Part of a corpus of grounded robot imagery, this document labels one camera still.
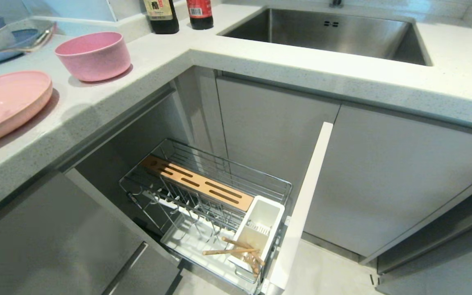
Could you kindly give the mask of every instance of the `pink bowl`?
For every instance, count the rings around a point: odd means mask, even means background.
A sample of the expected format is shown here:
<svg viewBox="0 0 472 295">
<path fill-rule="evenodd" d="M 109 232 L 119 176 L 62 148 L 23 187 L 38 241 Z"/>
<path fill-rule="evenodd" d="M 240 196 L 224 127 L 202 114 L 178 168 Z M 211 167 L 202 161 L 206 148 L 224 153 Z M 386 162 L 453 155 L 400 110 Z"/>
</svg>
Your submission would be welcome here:
<svg viewBox="0 0 472 295">
<path fill-rule="evenodd" d="M 67 70 L 81 81 L 115 77 L 131 65 L 131 56 L 118 32 L 97 32 L 68 40 L 54 51 Z"/>
<path fill-rule="evenodd" d="M 0 75 L 0 137 L 25 124 L 52 95 L 49 75 L 22 71 Z"/>
</svg>

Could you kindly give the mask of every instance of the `dark glass bottle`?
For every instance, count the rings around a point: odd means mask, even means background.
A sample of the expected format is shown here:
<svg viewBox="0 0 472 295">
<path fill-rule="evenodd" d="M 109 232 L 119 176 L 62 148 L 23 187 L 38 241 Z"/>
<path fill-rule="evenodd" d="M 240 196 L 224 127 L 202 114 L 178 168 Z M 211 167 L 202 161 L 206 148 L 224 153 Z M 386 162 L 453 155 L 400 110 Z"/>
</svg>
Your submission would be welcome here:
<svg viewBox="0 0 472 295">
<path fill-rule="evenodd" d="M 187 0 L 191 26 L 195 30 L 206 30 L 212 28 L 214 20 L 210 0 Z"/>
<path fill-rule="evenodd" d="M 178 18 L 172 0 L 144 0 L 150 26 L 156 34 L 175 34 Z"/>
</svg>

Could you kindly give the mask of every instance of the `sink basin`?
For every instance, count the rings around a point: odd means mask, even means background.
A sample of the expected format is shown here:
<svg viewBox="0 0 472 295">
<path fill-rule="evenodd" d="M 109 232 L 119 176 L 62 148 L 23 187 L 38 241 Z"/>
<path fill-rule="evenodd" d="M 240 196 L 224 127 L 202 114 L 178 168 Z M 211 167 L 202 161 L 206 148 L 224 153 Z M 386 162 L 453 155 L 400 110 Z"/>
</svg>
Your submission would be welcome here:
<svg viewBox="0 0 472 295">
<path fill-rule="evenodd" d="M 427 65 L 411 23 L 267 9 L 224 36 Z"/>
</svg>

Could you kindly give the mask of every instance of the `speckled countertop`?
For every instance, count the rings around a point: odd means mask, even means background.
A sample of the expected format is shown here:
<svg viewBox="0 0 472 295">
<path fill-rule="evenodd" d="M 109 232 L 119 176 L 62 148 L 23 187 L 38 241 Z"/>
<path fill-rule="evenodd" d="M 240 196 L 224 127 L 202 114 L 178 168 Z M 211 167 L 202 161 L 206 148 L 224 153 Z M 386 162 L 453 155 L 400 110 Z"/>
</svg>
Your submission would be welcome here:
<svg viewBox="0 0 472 295">
<path fill-rule="evenodd" d="M 177 34 L 136 39 L 128 43 L 130 72 L 106 83 L 83 84 L 71 77 L 53 53 L 70 39 L 66 36 L 56 35 L 39 52 L 0 65 L 0 75 L 41 70 L 54 84 L 54 96 L 45 110 L 0 139 L 0 201 L 100 126 L 194 65 L 472 126 L 472 29 L 461 20 L 416 21 L 432 67 L 217 36 L 262 9 L 221 4 L 213 9 L 216 26 L 210 30 L 194 31 L 184 20 Z"/>
</svg>

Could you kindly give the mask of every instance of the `wire dish rack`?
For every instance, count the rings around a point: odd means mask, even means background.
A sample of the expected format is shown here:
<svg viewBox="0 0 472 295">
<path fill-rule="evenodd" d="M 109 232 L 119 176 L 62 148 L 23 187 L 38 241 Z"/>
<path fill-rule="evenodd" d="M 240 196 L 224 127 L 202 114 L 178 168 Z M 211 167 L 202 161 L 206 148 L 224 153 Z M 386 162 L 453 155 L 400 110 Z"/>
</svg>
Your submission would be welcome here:
<svg viewBox="0 0 472 295">
<path fill-rule="evenodd" d="M 141 164 L 148 157 L 158 157 L 244 194 L 264 196 L 282 205 L 289 198 L 292 184 L 170 138 L 157 145 L 119 181 L 127 197 L 163 236 L 161 243 L 249 294 L 259 291 L 273 251 L 262 250 L 268 251 L 266 266 L 254 280 L 238 273 L 227 260 L 227 254 L 202 255 L 204 250 L 227 248 L 228 243 L 221 237 L 234 236 L 245 211 L 172 179 L 155 175 Z"/>
</svg>

